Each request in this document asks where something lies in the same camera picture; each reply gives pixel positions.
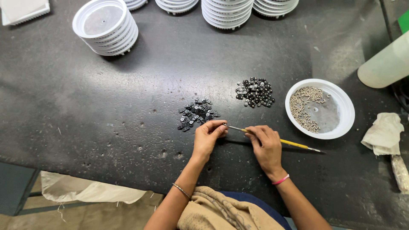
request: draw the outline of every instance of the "hand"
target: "hand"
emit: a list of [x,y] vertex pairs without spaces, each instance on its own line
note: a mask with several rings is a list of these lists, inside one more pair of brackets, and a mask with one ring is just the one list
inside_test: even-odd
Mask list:
[[192,159],[198,159],[204,163],[209,161],[217,138],[223,138],[228,133],[227,129],[229,128],[223,123],[227,123],[227,121],[208,121],[196,129]]
[[281,166],[281,141],[277,131],[266,125],[250,126],[245,135],[253,144],[254,154],[265,174],[272,182],[281,180],[287,172]]

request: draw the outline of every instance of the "pink bracelet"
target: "pink bracelet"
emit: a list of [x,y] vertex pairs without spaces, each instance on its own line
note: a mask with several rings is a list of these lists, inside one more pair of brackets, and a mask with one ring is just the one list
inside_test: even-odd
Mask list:
[[281,179],[281,180],[279,180],[279,181],[277,181],[277,182],[274,182],[273,184],[274,184],[274,185],[278,185],[279,183],[285,181],[285,180],[286,180],[287,178],[289,178],[289,177],[290,177],[290,175],[287,174],[283,179]]

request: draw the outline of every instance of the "pile of black clips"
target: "pile of black clips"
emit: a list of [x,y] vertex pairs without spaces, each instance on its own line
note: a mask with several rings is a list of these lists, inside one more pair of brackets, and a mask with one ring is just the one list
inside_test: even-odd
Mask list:
[[185,105],[184,108],[179,109],[178,112],[183,114],[182,118],[180,118],[182,124],[178,126],[178,129],[186,132],[193,127],[195,121],[202,125],[215,117],[219,117],[220,114],[211,109],[212,104],[208,97],[201,100],[197,97],[195,103],[191,102]]
[[271,96],[271,93],[273,93],[271,85],[265,79],[251,77],[250,81],[244,80],[243,82],[237,82],[237,84],[236,98],[239,100],[245,98],[246,102],[244,103],[244,106],[254,108],[256,106],[260,107],[261,105],[264,105],[266,107],[271,107],[271,104],[275,102],[274,98]]

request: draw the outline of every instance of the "floor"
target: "floor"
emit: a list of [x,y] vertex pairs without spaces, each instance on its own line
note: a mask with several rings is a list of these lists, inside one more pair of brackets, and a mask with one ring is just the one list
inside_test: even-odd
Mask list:
[[[41,182],[37,179],[32,192],[41,191]],[[0,214],[0,230],[142,230],[159,206],[164,196],[147,191],[133,204],[97,203],[82,207],[63,208],[59,210],[28,214],[22,216],[5,216]],[[24,209],[57,205],[42,196],[31,197]],[[291,218],[286,218],[296,230]],[[346,230],[334,227],[334,230]]]

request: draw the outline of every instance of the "blue clothing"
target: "blue clothing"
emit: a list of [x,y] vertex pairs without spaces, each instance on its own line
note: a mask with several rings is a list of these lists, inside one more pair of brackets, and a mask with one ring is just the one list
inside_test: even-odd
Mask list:
[[284,219],[283,216],[281,216],[276,210],[274,210],[272,207],[270,207],[268,204],[266,204],[264,201],[260,200],[259,198],[247,194],[247,193],[242,193],[242,192],[225,192],[225,191],[219,191],[223,195],[236,199],[238,201],[246,201],[252,204],[255,204],[259,206],[261,209],[263,209],[267,214],[269,214],[274,220],[277,221],[285,230],[291,230],[290,225]]

